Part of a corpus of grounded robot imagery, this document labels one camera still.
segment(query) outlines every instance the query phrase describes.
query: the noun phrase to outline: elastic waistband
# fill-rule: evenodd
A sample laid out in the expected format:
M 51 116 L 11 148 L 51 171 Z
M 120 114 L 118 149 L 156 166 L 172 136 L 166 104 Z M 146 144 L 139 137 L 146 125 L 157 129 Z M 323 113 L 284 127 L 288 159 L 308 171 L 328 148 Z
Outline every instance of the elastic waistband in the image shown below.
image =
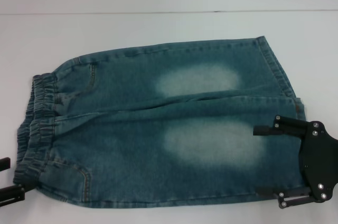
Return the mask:
M 17 130 L 17 167 L 13 182 L 35 186 L 49 157 L 54 135 L 55 75 L 34 76 L 24 122 Z

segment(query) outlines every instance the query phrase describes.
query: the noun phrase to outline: stitching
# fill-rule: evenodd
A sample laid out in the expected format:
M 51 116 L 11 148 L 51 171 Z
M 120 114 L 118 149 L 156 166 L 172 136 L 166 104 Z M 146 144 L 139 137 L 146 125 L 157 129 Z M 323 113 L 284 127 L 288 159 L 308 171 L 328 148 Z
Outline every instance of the stitching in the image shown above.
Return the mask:
M 89 66 L 89 73 L 90 73 L 90 82 L 88 84 L 87 88 L 91 88 L 95 83 L 95 77 L 96 77 L 96 64 L 91 63 Z
M 293 186 L 291 189 L 297 189 L 297 188 L 303 188 L 303 185 L 297 185 L 297 186 Z M 54 192 L 50 192 L 48 190 L 46 190 L 45 188 L 39 188 L 40 190 L 45 190 L 48 193 L 52 193 L 57 195 L 58 197 L 62 197 L 58 195 L 57 193 Z M 208 200 L 208 199 L 222 199 L 222 198 L 232 198 L 232 197 L 242 197 L 242 196 L 251 196 L 251 195 L 257 195 L 256 193 L 245 193 L 245 194 L 236 194 L 236 195 L 223 195 L 223 196 L 215 196 L 215 197 L 200 197 L 200 198 L 187 198 L 187 199 L 174 199 L 174 200 L 165 200 L 165 201 L 154 201 L 154 202 L 147 202 L 147 201 L 113 201 L 113 200 L 95 200 L 95 201 L 88 201 L 86 202 L 88 203 L 97 203 L 97 202 L 101 202 L 101 203 L 128 203 L 128 204 L 159 204 L 159 203 L 167 203 L 167 202 L 179 202 L 179 201 L 194 201 L 194 200 Z
M 53 76 L 54 76 L 54 89 L 55 89 L 54 112 L 56 113 L 57 103 L 59 103 L 59 91 L 58 91 L 58 85 L 57 85 L 57 81 L 59 81 L 59 79 L 57 78 L 56 73 L 53 73 Z
M 60 121 L 68 120 L 68 119 L 73 119 L 77 117 L 85 117 L 85 116 L 90 116 L 90 115 L 95 115 L 95 114 L 102 114 L 102 112 L 93 112 L 93 113 L 87 113 L 87 114 L 77 115 L 73 117 L 61 118 L 61 119 L 55 120 L 55 122 L 60 122 Z
M 256 98 L 256 99 L 268 99 L 268 98 L 271 98 L 271 99 L 286 99 L 286 100 L 291 100 L 292 99 L 291 97 L 287 97 L 287 96 L 255 96 L 255 95 L 251 95 L 250 96 L 250 95 L 246 95 L 246 96 L 220 97 L 220 98 L 217 98 L 215 100 L 226 99 L 226 98 L 227 99 L 229 99 L 229 98 L 243 98 L 243 97 Z M 207 100 L 192 100 L 192 101 L 209 101 L 209 100 L 207 99 Z M 150 108 L 147 107 L 147 108 L 144 108 L 144 109 L 125 109 L 125 110 L 111 110 L 111 111 L 86 113 L 86 114 L 74 115 L 74 116 L 71 116 L 71 117 L 56 119 L 55 122 L 61 122 L 61 121 L 65 121 L 65 120 L 71 120 L 71 119 L 75 119 L 75 118 L 79 118 L 79 117 L 85 117 L 85 116 L 91 116 L 91 115 L 108 114 L 110 112 L 116 113 L 116 112 L 122 112 L 122 111 L 125 111 L 125 112 L 134 112 L 134 111 L 140 111 L 140 110 L 148 110 L 148 109 L 159 108 L 159 107 L 164 107 L 164 106 L 167 106 L 167 105 L 180 104 L 180 103 L 183 103 L 183 102 L 171 102 L 171 103 L 168 103 L 166 105 L 155 106 L 155 107 L 150 107 Z
M 45 117 L 44 110 L 45 110 L 45 99 L 46 99 L 46 91 L 45 91 L 45 87 L 44 87 L 44 77 L 43 76 L 41 76 L 41 80 L 42 80 L 41 83 L 42 83 L 42 89 L 43 89 L 43 101 L 42 101 L 42 118 L 39 118 L 39 120 L 40 120 L 39 121 L 39 141 L 37 143 L 38 146 L 41 145 L 41 122 L 42 122 L 42 119 Z M 36 154 L 37 154 L 38 149 L 39 149 L 38 147 L 35 148 L 34 155 L 32 156 L 31 164 L 38 162 L 36 160 Z
M 280 85 L 280 83 L 279 83 L 279 80 L 278 80 L 277 77 L 276 77 L 276 73 L 275 73 L 275 72 L 272 70 L 272 68 L 271 68 L 271 64 L 268 63 L 268 61 L 266 60 L 266 57 L 265 57 L 265 56 L 266 56 L 266 52 L 265 52 L 265 53 L 263 52 L 260 42 L 259 42 L 259 41 L 257 41 L 257 42 L 258 42 L 259 51 L 260 51 L 260 53 L 262 54 L 262 57 L 264 58 L 264 61 L 265 61 L 266 64 L 268 65 L 268 68 L 270 69 L 270 72 L 271 72 L 271 73 L 273 74 L 273 76 L 275 77 L 275 80 L 277 81 L 277 84 L 278 84 L 279 89 L 280 89 L 281 92 L 284 94 L 284 96 L 287 97 L 287 95 L 285 94 L 285 92 L 284 92 L 283 89 L 281 88 L 281 85 Z
M 296 118 L 297 119 L 304 119 L 306 120 L 306 116 L 305 114 L 303 115 L 302 112 L 304 112 L 304 109 L 301 109 L 300 106 L 299 106 L 299 102 L 300 104 L 302 104 L 302 101 L 298 98 L 293 98 L 293 102 L 294 102 L 294 105 L 295 105 L 295 111 L 296 111 Z
M 290 80 L 288 79 L 283 67 L 281 66 L 281 64 L 279 63 L 277 57 L 275 56 L 274 52 L 272 51 L 271 47 L 269 46 L 269 44 L 267 43 L 267 48 L 268 48 L 268 52 L 270 53 L 271 57 L 273 58 L 273 61 L 275 62 L 275 64 L 277 65 L 277 68 L 279 70 L 279 73 L 282 76 L 283 79 L 283 85 L 285 86 L 285 95 L 291 98 L 296 97 L 296 94 L 292 88 L 292 85 L 290 83 Z
M 56 89 L 56 75 L 55 74 L 53 74 L 53 77 L 54 77 L 54 86 L 55 86 L 55 89 Z M 48 163 L 48 159 L 49 159 L 49 156 L 50 156 L 50 151 L 51 151 L 51 148 L 52 148 L 52 145 L 53 145 L 53 141 L 54 141 L 54 138 L 55 138 L 55 116 L 53 117 L 53 124 L 52 124 L 52 126 L 53 126 L 53 133 L 52 133 L 52 135 L 50 136 L 51 137 L 51 142 L 50 142 L 50 147 L 49 147 L 49 149 L 48 149 L 48 152 L 47 152 L 47 157 L 46 157 L 46 159 L 45 159 L 45 162 L 44 162 L 44 164 L 43 164 L 43 166 L 42 166 L 42 168 L 40 169 L 40 172 L 39 172 L 39 174 L 38 174 L 38 178 L 40 177 L 40 175 L 41 175 L 41 173 L 45 170 L 45 168 L 46 168 L 46 166 L 47 166 L 47 163 Z
M 60 159 L 54 159 L 53 161 L 49 161 L 49 162 L 71 167 L 72 169 L 79 171 L 83 175 L 84 177 L 83 195 L 84 195 L 84 201 L 87 202 L 88 194 L 89 194 L 89 181 L 88 181 L 90 178 L 89 173 L 83 171 L 79 167 L 75 167 L 74 165 L 65 163 L 63 160 L 60 160 Z
M 240 45 L 240 43 L 250 43 L 252 42 L 252 40 L 250 41 L 244 41 L 244 42 L 239 42 L 239 43 L 227 43 L 227 44 L 219 44 L 219 45 L 216 45 L 216 46 L 196 46 L 196 47 L 190 47 L 190 48 L 179 48 L 179 49 L 169 49 L 169 48 L 166 48 L 166 49 L 161 49 L 161 50 L 156 50 L 156 51 L 148 51 L 148 52 L 137 52 L 136 55 L 140 55 L 140 54 L 152 54 L 152 53 L 159 53 L 159 52 L 164 52 L 164 51 L 182 51 L 182 50 L 186 50 L 186 51 L 192 51 L 192 50 L 197 50 L 197 49 L 200 49 L 200 48 L 203 48 L 203 49 L 217 49 L 219 47 L 228 47 L 229 45 Z M 96 60 L 96 61 L 91 61 L 91 62 L 85 62 L 85 63 L 81 63 L 81 64 L 91 64 L 93 62 L 109 62 L 110 60 L 107 60 L 106 58 L 105 59 L 101 59 L 101 60 Z M 72 66 L 68 66 L 67 68 L 62 68 L 62 70 L 66 70 L 68 68 L 70 68 Z
M 79 57 L 76 57 L 76 58 L 74 58 L 74 59 L 75 59 L 75 63 L 76 63 L 76 64 L 81 64 L 81 61 L 80 61 Z

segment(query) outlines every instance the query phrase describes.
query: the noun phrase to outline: jeans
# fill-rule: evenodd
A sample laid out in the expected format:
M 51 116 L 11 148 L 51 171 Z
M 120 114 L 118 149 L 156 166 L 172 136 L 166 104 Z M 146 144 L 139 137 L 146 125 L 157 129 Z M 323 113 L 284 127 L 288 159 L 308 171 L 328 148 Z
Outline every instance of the jeans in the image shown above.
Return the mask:
M 253 136 L 304 106 L 262 36 L 71 59 L 33 78 L 14 183 L 92 208 L 262 200 L 304 186 L 300 141 Z

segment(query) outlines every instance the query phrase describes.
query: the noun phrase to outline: black metal clamp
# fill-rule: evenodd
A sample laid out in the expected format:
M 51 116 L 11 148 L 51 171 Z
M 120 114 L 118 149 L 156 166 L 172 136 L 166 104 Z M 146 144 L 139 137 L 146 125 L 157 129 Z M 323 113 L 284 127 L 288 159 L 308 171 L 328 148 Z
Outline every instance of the black metal clamp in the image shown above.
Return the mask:
M 0 171 L 7 170 L 11 167 L 11 159 L 0 159 Z M 25 200 L 25 188 L 22 185 L 9 186 L 0 189 L 0 207 Z
M 257 188 L 259 195 L 277 198 L 282 209 L 311 202 L 323 203 L 331 199 L 333 188 L 338 183 L 338 141 L 326 132 L 323 123 L 277 115 L 273 127 L 255 126 L 253 134 L 288 134 L 302 140 L 298 157 L 306 187 L 295 190 Z

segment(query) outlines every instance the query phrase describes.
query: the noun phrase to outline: denim shorts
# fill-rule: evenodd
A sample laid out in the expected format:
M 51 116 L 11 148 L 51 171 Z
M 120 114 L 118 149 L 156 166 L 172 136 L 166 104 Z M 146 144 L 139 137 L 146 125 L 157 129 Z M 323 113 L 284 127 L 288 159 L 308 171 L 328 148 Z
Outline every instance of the denim shorts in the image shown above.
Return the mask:
M 304 186 L 299 139 L 252 135 L 277 114 L 305 120 L 263 36 L 84 55 L 33 78 L 14 183 L 92 208 L 262 200 Z

